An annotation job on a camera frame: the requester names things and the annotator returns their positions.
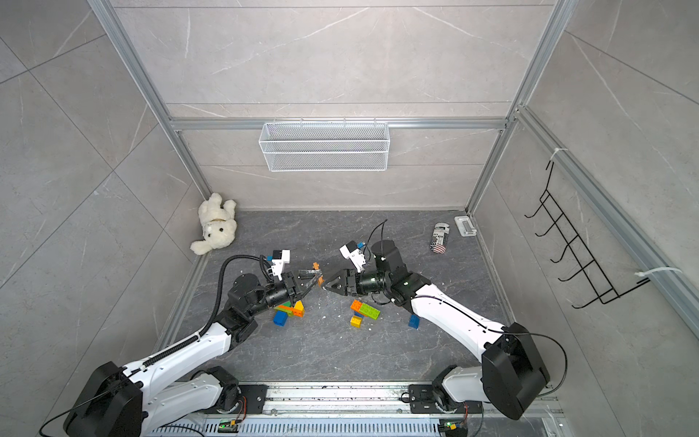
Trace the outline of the light green lego plate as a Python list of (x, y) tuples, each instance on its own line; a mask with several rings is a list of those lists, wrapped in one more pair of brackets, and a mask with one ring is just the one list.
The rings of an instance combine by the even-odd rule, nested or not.
[(360, 305), (358, 313), (360, 313), (363, 317), (370, 318), (373, 320), (377, 320), (380, 317), (380, 311), (366, 303)]

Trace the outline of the orange 2x4 lego plate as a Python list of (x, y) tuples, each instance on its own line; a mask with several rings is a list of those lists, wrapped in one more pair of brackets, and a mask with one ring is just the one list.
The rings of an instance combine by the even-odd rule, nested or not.
[(292, 313), (292, 310), (291, 310), (291, 311), (285, 311), (285, 312), (286, 312), (287, 314), (289, 314), (289, 315), (294, 316), (293, 313)]

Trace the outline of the blue lego block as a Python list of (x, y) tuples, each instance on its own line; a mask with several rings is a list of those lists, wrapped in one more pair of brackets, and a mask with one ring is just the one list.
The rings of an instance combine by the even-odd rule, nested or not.
[(285, 311), (276, 311), (273, 318), (273, 323), (279, 327), (284, 327), (288, 320), (289, 314), (287, 314)]

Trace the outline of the small blue lego brick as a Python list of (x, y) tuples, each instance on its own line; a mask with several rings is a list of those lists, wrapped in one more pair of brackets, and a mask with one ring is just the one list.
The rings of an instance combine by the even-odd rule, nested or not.
[(420, 327), (420, 318), (417, 315), (412, 314), (409, 319), (409, 326), (415, 330), (418, 330)]

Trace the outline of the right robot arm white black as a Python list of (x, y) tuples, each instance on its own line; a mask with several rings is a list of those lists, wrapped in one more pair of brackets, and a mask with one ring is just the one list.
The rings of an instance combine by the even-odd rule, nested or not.
[(453, 300), (434, 282), (410, 271), (391, 240), (371, 247), (373, 268), (355, 246), (340, 252), (353, 266), (325, 275), (324, 289), (353, 297), (380, 293), (448, 333), (477, 358), (479, 366), (452, 365), (433, 380), (431, 398), (438, 410), (451, 413), (465, 402), (488, 402), (505, 417), (518, 420), (537, 398), (547, 395), (551, 376), (534, 341), (537, 333), (516, 322), (494, 322)]

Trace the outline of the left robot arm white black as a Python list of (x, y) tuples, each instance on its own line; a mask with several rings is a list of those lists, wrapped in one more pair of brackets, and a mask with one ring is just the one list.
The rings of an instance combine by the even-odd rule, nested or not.
[(146, 358), (95, 369), (75, 405), (58, 413), (68, 436), (142, 436), (194, 412), (230, 411), (238, 380), (228, 371), (200, 365), (233, 351), (257, 329), (258, 314), (303, 300), (317, 285), (319, 268), (285, 271), (286, 251), (256, 257), (260, 275), (238, 276), (224, 288), (230, 256), (221, 264), (216, 298), (205, 325)]

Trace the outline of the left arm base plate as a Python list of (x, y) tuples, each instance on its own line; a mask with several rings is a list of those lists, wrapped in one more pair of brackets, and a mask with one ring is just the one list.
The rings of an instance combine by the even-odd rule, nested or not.
[(247, 415), (262, 414), (267, 400), (269, 386), (266, 384), (242, 384), (240, 385), (240, 395), (234, 408), (230, 411), (232, 414), (243, 412), (243, 404), (247, 403)]

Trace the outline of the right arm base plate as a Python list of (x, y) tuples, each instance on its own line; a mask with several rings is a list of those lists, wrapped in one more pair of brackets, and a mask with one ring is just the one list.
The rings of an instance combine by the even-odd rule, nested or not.
[(431, 384), (410, 384), (400, 400), (410, 406), (413, 414), (482, 413), (481, 402), (456, 402), (442, 389)]

